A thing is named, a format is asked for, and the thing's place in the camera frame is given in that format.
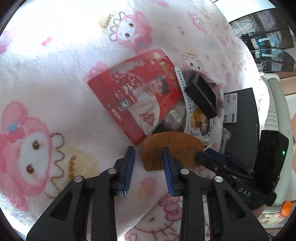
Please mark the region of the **person right hand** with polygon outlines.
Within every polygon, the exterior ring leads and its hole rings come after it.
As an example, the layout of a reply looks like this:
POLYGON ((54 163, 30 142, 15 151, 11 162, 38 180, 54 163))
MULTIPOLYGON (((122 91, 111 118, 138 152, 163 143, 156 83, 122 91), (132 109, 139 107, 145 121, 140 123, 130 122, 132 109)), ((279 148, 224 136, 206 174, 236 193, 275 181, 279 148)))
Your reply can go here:
POLYGON ((266 205, 262 205, 257 209, 252 209, 252 213, 256 218, 259 218, 259 216, 264 212, 265 209, 266 209, 266 205))

